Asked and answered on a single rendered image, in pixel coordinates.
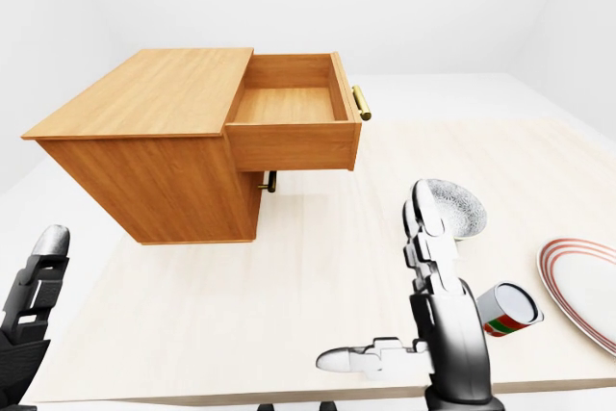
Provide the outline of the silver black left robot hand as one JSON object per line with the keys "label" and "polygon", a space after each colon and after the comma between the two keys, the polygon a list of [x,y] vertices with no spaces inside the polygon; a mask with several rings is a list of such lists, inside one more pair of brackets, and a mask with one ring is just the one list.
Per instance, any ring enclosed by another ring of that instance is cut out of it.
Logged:
{"label": "silver black left robot hand", "polygon": [[50,344],[44,336],[63,286],[69,242],[67,227],[47,227],[15,277],[0,323],[0,411],[38,411],[20,401]]}

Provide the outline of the grey patterned bowl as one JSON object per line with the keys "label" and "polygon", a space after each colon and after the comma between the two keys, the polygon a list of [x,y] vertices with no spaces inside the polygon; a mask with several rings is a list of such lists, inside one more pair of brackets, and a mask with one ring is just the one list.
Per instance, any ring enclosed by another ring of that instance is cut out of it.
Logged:
{"label": "grey patterned bowl", "polygon": [[456,241],[477,236],[487,225],[487,212],[470,191],[442,179],[426,180],[442,220]]}

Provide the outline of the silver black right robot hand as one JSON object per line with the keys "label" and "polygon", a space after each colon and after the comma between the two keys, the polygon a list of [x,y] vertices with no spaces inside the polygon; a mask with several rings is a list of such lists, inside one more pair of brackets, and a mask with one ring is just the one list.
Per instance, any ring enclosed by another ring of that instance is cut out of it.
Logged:
{"label": "silver black right robot hand", "polygon": [[385,337],[365,347],[333,348],[318,356],[316,366],[328,372],[383,374],[423,357],[429,366],[428,387],[440,397],[486,402],[494,395],[480,316],[469,285],[455,272],[457,247],[425,180],[412,187],[402,218],[406,265],[416,273],[409,299],[417,339],[411,347]]}

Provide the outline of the white tin red green print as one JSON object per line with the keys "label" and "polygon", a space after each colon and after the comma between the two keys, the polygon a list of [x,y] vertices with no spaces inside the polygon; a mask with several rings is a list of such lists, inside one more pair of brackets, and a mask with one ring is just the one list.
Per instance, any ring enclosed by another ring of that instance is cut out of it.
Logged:
{"label": "white tin red green print", "polygon": [[483,330],[503,337],[544,320],[535,299],[521,286],[503,281],[476,300]]}

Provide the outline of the white plate with red rings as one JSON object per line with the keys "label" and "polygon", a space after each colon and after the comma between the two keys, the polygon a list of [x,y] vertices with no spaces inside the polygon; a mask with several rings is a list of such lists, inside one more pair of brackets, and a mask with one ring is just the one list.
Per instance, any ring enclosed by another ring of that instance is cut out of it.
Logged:
{"label": "white plate with red rings", "polygon": [[616,246],[557,237],[537,252],[546,290],[588,338],[616,357]]}

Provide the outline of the open wooden drawer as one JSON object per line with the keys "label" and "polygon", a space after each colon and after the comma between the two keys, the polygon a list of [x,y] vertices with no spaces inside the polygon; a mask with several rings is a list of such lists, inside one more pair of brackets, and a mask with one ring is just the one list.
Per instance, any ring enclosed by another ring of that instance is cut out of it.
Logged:
{"label": "open wooden drawer", "polygon": [[225,125],[242,171],[354,169],[362,121],[340,55],[253,55]]}

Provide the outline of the closed wooden drawer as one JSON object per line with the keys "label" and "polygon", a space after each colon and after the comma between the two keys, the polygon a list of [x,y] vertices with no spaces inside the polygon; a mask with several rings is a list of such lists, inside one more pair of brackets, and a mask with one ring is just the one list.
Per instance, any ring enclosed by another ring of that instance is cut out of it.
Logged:
{"label": "closed wooden drawer", "polygon": [[254,241],[257,235],[257,222],[262,196],[262,190],[259,188],[259,186],[263,183],[263,180],[263,171],[239,173],[240,187],[243,194],[247,214],[247,237],[251,241]]}

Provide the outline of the wooden cabinet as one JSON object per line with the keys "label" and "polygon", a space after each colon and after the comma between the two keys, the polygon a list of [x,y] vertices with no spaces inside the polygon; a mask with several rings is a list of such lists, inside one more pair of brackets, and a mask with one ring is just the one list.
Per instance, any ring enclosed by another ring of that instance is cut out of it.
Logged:
{"label": "wooden cabinet", "polygon": [[225,123],[249,48],[145,49],[29,129],[142,244],[249,242]]}

